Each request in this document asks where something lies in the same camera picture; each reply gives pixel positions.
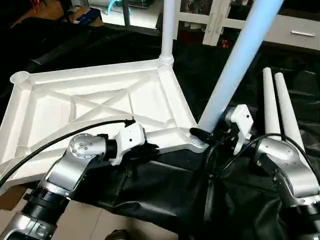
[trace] cabinet drawer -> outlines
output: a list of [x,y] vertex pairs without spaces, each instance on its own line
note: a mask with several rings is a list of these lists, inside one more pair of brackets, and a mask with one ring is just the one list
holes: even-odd
[[320,50],[320,22],[277,15],[264,40]]

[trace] drawer handle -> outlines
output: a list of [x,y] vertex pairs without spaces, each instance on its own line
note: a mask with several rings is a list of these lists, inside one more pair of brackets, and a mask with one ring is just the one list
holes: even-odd
[[302,36],[306,36],[306,37],[315,37],[316,34],[315,33],[310,33],[310,32],[303,32],[303,31],[294,31],[294,30],[291,30],[291,33],[292,34],[295,34],[295,35],[302,35]]

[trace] tiled floor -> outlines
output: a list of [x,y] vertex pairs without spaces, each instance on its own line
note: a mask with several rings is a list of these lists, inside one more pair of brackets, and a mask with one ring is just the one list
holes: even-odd
[[[13,211],[0,210],[0,232],[9,223],[16,211],[26,201],[21,200]],[[106,210],[71,201],[58,222],[53,240],[104,240],[115,229],[125,229],[133,240],[177,240],[178,236],[152,223],[130,217],[118,216]]]

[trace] shelf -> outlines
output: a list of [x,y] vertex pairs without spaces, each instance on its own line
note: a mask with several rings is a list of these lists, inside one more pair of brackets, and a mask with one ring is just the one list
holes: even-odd
[[[139,7],[130,7],[130,25],[156,29],[158,17],[162,9],[163,0],[155,0],[154,3],[147,9]],[[125,25],[122,7],[113,7],[111,14],[107,14],[107,7],[91,5],[92,8],[101,10],[101,18],[105,24]]]

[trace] black cloth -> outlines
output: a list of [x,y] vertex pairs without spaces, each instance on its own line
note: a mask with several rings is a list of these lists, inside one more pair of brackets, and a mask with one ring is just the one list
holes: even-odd
[[[40,58],[76,36],[86,39],[65,53]],[[68,23],[28,19],[3,34],[1,66],[2,102],[6,109],[14,72],[44,72],[87,66],[155,59],[161,38],[132,32],[92,28]],[[189,107],[198,120],[228,59],[230,49],[182,42],[174,43],[174,72]],[[258,134],[264,133],[262,69],[282,72],[307,154],[320,175],[320,60],[319,55],[262,46],[230,105],[247,104]],[[270,177],[250,167],[242,156],[216,183],[212,223],[203,226],[208,178],[206,153],[188,150],[132,162],[130,166],[88,172],[75,199],[112,213],[152,222],[179,234],[217,239],[263,240],[288,238],[279,218],[282,204]],[[218,149],[216,160],[231,157],[230,147]]]

